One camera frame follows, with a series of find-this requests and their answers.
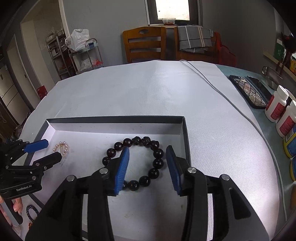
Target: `wooden chair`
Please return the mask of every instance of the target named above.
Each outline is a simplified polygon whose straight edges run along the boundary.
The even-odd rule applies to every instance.
[[[139,39],[147,37],[160,37],[160,41],[139,41],[129,42],[130,39]],[[126,58],[128,63],[133,59],[161,59],[165,60],[165,27],[140,27],[123,32],[124,46],[126,49]],[[144,52],[143,49],[160,48],[160,52],[153,50]],[[131,52],[131,49],[139,49],[141,52]]]
[[[208,63],[218,64],[219,62],[219,49],[218,45],[220,43],[220,34],[214,32],[214,36],[211,37],[212,42],[215,42],[215,45],[208,47],[208,50],[204,54],[201,53],[189,53],[180,51],[179,47],[179,35],[178,28],[174,28],[175,34],[175,47],[176,47],[176,60],[185,59],[188,61],[204,61]]]

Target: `yellow container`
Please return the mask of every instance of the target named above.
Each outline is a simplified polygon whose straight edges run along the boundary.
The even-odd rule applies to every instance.
[[[283,140],[284,151],[289,158],[296,156],[296,125],[293,126],[291,131],[285,136]]]
[[[296,181],[296,160],[293,158],[293,160],[290,162],[290,175],[293,181]]]
[[[291,59],[290,70],[292,71],[293,74],[296,74],[296,60],[294,59]]]

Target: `bead bracelet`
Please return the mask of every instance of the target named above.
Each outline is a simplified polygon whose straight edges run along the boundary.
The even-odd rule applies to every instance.
[[[116,142],[114,144],[114,148],[109,148],[107,150],[107,156],[105,156],[102,159],[102,163],[104,166],[107,166],[110,161],[112,161],[111,158],[116,156],[116,151],[122,151],[124,147],[131,147],[132,145],[136,146],[145,146],[150,147],[151,150],[153,150],[153,156],[155,157],[152,165],[153,168],[151,168],[148,171],[147,176],[140,177],[139,181],[131,180],[129,182],[124,181],[123,183],[123,190],[126,190],[127,188],[131,191],[137,191],[140,186],[142,187],[148,187],[151,183],[151,179],[156,179],[159,177],[159,169],[163,167],[163,160],[161,159],[163,157],[163,150],[159,148],[159,142],[158,141],[151,141],[149,137],[143,137],[142,139],[138,136],[134,137],[133,139],[125,138],[123,142]]]

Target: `gray cable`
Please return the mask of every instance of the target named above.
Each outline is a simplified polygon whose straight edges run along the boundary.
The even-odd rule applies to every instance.
[[[280,185],[281,185],[281,192],[282,192],[282,198],[283,198],[283,206],[284,206],[284,213],[285,213],[285,220],[287,221],[287,212],[286,212],[286,205],[285,205],[285,197],[284,197],[284,186],[283,186],[283,180],[281,178],[281,173],[279,171],[279,165],[276,161],[276,157],[267,141],[267,139],[265,138],[264,134],[261,132],[261,130],[253,123],[253,121],[247,117],[243,112],[241,112],[241,110],[239,108],[236,107],[236,105],[234,103],[231,102],[231,100],[229,100],[220,90],[218,90],[207,78],[206,76],[203,75],[202,72],[200,72],[194,65],[192,65],[190,62],[188,62],[187,60],[184,60],[184,59],[181,59],[180,60],[181,62],[187,62],[189,63],[195,70],[198,71],[198,73],[200,73],[203,78],[205,79],[205,81],[215,90],[217,91],[220,95],[222,95],[243,117],[245,117],[251,124],[252,126],[256,129],[256,131],[261,135],[261,137],[263,138],[263,140],[265,141],[269,151],[270,151],[270,154],[272,156],[272,159],[273,159],[273,162],[274,162],[274,165],[276,166],[276,169],[277,169],[277,172],[279,174],[279,181],[280,181]]]

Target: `white plastic bag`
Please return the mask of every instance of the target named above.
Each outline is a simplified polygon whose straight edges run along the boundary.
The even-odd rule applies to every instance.
[[[95,65],[96,64],[96,59],[93,58],[93,57],[91,57],[91,63],[93,65]],[[91,63],[90,63],[89,59],[86,59],[86,60],[81,61],[80,71],[81,70],[84,70],[84,69],[87,69],[88,67],[91,67]]]
[[[74,29],[73,33],[66,39],[67,47],[74,51],[85,48],[85,42],[90,39],[88,29]]]

